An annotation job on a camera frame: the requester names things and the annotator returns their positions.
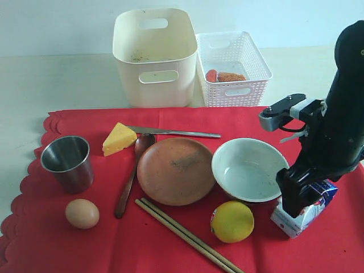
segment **knife blade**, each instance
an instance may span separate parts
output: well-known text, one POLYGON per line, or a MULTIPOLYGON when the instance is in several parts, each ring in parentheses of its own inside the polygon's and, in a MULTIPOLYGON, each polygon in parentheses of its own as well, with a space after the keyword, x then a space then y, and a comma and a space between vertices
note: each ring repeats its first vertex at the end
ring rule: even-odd
POLYGON ((203 138, 220 138, 221 137, 220 134, 214 134, 214 133, 177 131, 177 130, 129 126, 129 125, 127 125, 127 126, 138 134, 149 133, 149 134, 158 134, 158 135, 186 135, 189 137, 203 137, 203 138))

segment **white table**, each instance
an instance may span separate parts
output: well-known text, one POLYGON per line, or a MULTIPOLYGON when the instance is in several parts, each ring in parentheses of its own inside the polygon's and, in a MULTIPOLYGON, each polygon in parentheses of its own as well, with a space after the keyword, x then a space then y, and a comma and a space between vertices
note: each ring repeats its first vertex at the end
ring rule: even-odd
MULTIPOLYGON (((333 50, 262 49, 273 79, 261 105, 292 93, 325 98, 336 72, 333 50)), ((20 194, 49 111, 129 107, 112 55, 0 58, 0 94, 0 222, 20 194)), ((190 106, 204 106, 198 81, 190 106)))

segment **wooden chopstick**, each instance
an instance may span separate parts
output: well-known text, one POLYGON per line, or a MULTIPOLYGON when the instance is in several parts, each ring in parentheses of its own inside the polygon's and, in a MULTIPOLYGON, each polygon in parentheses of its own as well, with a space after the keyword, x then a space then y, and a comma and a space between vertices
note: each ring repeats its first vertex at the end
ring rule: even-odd
POLYGON ((204 243, 201 239, 197 238, 190 231, 188 231, 185 227, 181 226, 177 221, 173 218, 165 214, 161 211, 157 206, 150 203, 144 197, 141 200, 136 199, 135 202, 147 211, 150 215, 156 218, 159 222, 161 222, 164 226, 173 231, 180 238, 185 240, 188 244, 198 250, 205 257, 209 258, 212 262, 218 265, 220 268, 229 273, 244 273, 240 268, 234 265, 231 261, 226 259, 220 253, 216 252, 206 243, 204 243))

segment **milk carton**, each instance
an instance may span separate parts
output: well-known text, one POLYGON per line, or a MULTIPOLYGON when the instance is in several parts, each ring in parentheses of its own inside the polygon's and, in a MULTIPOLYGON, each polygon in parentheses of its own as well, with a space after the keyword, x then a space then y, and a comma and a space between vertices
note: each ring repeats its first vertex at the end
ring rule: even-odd
POLYGON ((305 207, 299 216, 292 218, 283 210, 282 197, 278 198, 278 204, 271 215, 271 220, 291 238, 296 238, 312 223, 329 205, 338 190, 329 180, 313 183, 309 187, 317 191, 321 198, 313 205, 305 207))

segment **yellow cheese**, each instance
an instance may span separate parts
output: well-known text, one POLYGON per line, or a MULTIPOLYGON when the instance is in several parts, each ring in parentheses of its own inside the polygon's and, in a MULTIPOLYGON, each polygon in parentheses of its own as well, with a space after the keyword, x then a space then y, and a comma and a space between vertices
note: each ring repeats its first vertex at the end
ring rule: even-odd
POLYGON ((102 144, 104 156, 130 147, 136 139, 137 134, 132 129, 118 122, 102 144))

